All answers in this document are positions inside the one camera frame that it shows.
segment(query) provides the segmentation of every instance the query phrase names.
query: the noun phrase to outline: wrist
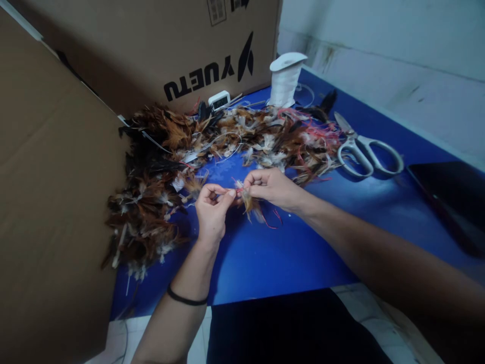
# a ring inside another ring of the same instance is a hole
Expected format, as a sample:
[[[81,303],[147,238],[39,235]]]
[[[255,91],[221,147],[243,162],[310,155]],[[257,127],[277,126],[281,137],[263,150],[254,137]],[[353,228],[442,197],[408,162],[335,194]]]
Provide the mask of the wrist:
[[[202,248],[203,250],[211,253],[219,250],[219,243],[221,239],[208,238],[199,236],[196,241],[196,246]]]
[[[328,202],[319,199],[318,197],[312,195],[311,193],[303,190],[299,196],[297,208],[295,209],[295,214],[301,218],[311,217],[322,212],[325,209]]]

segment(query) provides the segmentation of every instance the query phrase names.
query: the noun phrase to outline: cardboard box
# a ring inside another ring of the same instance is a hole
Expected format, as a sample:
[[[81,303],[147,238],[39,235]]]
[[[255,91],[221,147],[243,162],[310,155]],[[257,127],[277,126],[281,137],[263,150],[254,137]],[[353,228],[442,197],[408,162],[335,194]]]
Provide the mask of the cardboard box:
[[[271,83],[282,0],[10,0],[116,113]]]
[[[106,344],[107,196],[120,121],[0,8],[0,361],[85,362]]]

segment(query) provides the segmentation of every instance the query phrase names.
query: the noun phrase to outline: person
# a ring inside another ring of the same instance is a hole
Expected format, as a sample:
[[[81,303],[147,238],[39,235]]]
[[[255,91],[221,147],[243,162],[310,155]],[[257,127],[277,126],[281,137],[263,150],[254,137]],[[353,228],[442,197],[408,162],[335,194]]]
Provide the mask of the person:
[[[485,289],[434,255],[320,200],[278,169],[251,171],[244,189],[254,198],[298,215],[374,294],[394,307],[463,325],[485,325]],[[166,293],[156,307],[134,363],[186,362],[206,312],[226,211],[236,195],[235,190],[215,184],[202,188],[196,201],[199,237],[169,286],[173,294]],[[244,309],[236,310],[230,309],[233,304],[214,306],[207,362],[329,358],[329,362],[390,362],[365,328],[346,317],[348,313],[334,295],[322,291],[317,298],[311,293],[303,296],[294,299],[290,295],[284,303],[277,297],[246,301]],[[298,320],[284,327],[278,323],[282,312]]]

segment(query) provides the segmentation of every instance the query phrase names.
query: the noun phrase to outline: blue table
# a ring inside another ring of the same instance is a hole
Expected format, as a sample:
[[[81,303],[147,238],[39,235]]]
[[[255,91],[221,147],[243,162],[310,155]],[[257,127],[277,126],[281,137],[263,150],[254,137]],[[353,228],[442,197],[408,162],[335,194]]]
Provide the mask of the blue table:
[[[334,87],[303,70],[300,82],[319,94]],[[267,100],[270,88],[245,97],[257,102]],[[311,102],[310,93],[303,89],[295,95],[302,105]],[[334,106],[350,122],[357,133],[384,141],[404,156],[406,165],[457,160],[434,144],[383,116],[351,96],[338,92]],[[231,177],[243,180],[250,168],[242,167],[240,155],[223,163],[207,165],[208,182],[232,187]],[[478,265],[480,259],[465,254],[451,238],[435,213],[427,205],[417,185],[404,171],[393,179],[369,177],[355,182],[343,170],[328,175],[331,180],[316,182],[306,189],[340,208],[383,229],[399,235],[458,268]],[[268,223],[279,226],[269,229],[264,224],[250,224],[241,209],[232,209],[226,219],[226,235],[221,242],[214,266],[209,293],[209,305],[244,301],[288,293],[315,290],[358,281],[332,248],[295,215],[277,209],[283,226],[271,213],[274,206],[266,203],[263,210]],[[115,285],[111,319],[116,319],[129,307],[135,316],[152,314],[169,282],[177,273],[185,256],[195,242],[198,222],[195,208],[188,216],[177,213],[171,221],[189,233],[192,243],[169,253],[164,264],[156,264],[139,284],[131,279],[127,268],[121,266]]]

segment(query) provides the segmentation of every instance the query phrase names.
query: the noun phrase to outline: black hair tie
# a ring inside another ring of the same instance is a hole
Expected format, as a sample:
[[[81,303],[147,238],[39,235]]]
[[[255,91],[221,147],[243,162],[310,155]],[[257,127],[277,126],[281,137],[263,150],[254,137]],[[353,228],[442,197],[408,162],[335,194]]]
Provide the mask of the black hair tie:
[[[189,305],[189,306],[202,306],[202,305],[205,305],[207,303],[207,297],[206,297],[206,299],[204,299],[202,301],[192,301],[192,300],[189,300],[187,298],[183,298],[183,297],[180,297],[180,296],[176,295],[172,291],[172,288],[170,287],[170,284],[167,287],[167,293],[175,301],[185,303],[186,305]]]

